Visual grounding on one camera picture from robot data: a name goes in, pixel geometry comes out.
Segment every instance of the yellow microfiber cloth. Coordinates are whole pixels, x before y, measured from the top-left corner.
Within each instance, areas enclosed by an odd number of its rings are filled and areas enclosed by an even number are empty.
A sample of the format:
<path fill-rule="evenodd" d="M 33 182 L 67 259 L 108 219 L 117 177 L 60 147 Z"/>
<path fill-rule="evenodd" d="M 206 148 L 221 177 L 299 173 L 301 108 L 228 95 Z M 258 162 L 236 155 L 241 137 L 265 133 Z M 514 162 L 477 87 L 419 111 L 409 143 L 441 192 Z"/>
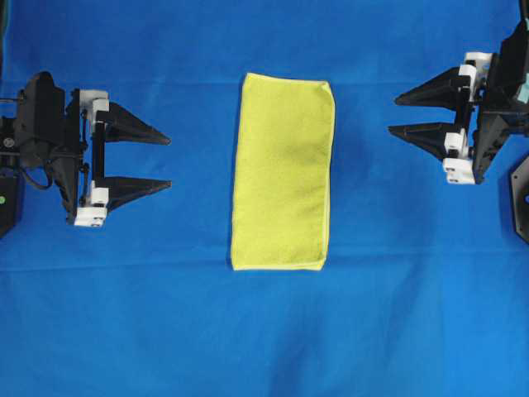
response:
<path fill-rule="evenodd" d="M 334 123 L 328 82 L 246 76 L 233 192 L 234 270 L 323 267 Z"/>

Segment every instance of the blue backdrop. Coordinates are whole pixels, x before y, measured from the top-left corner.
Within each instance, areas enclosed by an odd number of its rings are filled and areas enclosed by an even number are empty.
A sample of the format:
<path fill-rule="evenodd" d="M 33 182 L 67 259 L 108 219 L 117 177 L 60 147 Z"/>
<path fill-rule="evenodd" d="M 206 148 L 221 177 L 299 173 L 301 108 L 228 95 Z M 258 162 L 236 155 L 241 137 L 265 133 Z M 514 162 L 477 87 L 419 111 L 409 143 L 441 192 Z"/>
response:
<path fill-rule="evenodd" d="M 172 179 L 102 230 L 26 189 L 0 241 L 0 395 L 523 396 L 529 246 L 512 230 L 512 138 L 479 187 L 444 181 L 393 98 L 497 51 L 517 1 L 12 2 L 2 94 L 49 70 L 102 88 L 172 146 L 111 144 L 107 173 Z M 227 261 L 241 81 L 327 79 L 336 106 L 322 273 Z"/>

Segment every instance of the gripper jaw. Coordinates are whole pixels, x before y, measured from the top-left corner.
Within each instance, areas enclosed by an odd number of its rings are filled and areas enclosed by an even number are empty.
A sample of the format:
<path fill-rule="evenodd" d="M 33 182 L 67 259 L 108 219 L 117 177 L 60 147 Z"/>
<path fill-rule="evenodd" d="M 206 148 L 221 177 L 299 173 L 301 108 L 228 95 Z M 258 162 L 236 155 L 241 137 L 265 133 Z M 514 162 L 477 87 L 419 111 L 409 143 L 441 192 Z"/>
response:
<path fill-rule="evenodd" d="M 98 111 L 96 120 L 108 125 L 105 132 L 105 142 L 129 141 L 156 145 L 169 145 L 171 143 L 167 136 L 145 124 L 114 102 L 109 103 L 107 112 Z"/>
<path fill-rule="evenodd" d="M 395 99 L 399 106 L 426 106 L 457 109 L 461 87 L 470 85 L 469 76 L 459 75 L 460 68 L 452 68 Z"/>
<path fill-rule="evenodd" d="M 427 151 L 438 160 L 447 157 L 445 139 L 448 132 L 460 131 L 461 126 L 446 122 L 433 122 L 427 124 L 412 124 L 407 126 L 391 126 L 392 135 Z"/>
<path fill-rule="evenodd" d="M 120 176 L 99 178 L 94 182 L 97 188 L 108 189 L 108 212 L 131 201 L 171 187 L 170 180 L 137 179 Z"/>

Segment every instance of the yellow towel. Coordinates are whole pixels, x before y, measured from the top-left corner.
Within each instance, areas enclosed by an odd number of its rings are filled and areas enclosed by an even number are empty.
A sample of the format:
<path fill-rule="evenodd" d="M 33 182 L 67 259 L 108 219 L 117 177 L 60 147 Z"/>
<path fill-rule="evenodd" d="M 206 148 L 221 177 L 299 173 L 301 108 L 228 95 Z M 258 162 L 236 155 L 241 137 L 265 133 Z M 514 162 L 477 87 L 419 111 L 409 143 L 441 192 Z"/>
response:
<path fill-rule="evenodd" d="M 233 192 L 234 270 L 323 267 L 334 122 L 329 83 L 246 76 Z"/>

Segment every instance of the black cable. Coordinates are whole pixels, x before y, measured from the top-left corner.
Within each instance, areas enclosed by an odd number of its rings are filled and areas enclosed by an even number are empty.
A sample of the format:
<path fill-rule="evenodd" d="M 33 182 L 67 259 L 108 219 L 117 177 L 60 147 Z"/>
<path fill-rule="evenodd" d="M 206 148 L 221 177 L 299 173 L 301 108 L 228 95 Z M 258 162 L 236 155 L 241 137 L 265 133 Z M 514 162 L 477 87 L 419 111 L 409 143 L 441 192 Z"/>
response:
<path fill-rule="evenodd" d="M 18 99 L 14 98 L 0 98 L 0 103 L 19 103 Z"/>
<path fill-rule="evenodd" d="M 79 160 L 78 155 L 69 155 L 67 153 L 63 153 L 62 155 L 53 155 L 50 157 L 50 164 L 53 163 L 55 160 L 58 159 L 76 159 Z"/>
<path fill-rule="evenodd" d="M 83 144 L 88 146 L 88 142 L 86 141 L 86 115 L 87 111 L 86 109 L 84 109 L 83 113 L 81 113 L 81 116 L 83 118 Z"/>
<path fill-rule="evenodd" d="M 90 166 L 87 163 L 84 163 L 81 167 L 81 172 L 83 173 L 83 195 L 79 200 L 79 203 L 82 207 L 86 204 L 86 196 L 88 195 L 88 172 L 90 171 Z"/>
<path fill-rule="evenodd" d="M 527 0 L 520 0 L 520 13 L 522 14 L 522 20 L 527 19 L 529 15 L 529 2 Z"/>
<path fill-rule="evenodd" d="M 46 178 L 48 179 L 48 184 L 46 185 L 39 184 L 38 182 L 36 182 L 32 177 L 30 177 L 30 175 L 27 173 L 25 169 L 20 168 L 20 171 L 22 172 L 22 175 L 24 176 L 24 179 L 26 180 L 26 182 L 30 184 L 31 186 L 33 186 L 35 189 L 47 190 L 53 184 L 53 177 L 51 176 L 51 173 L 46 170 L 46 168 L 44 168 L 44 173 L 46 175 Z"/>

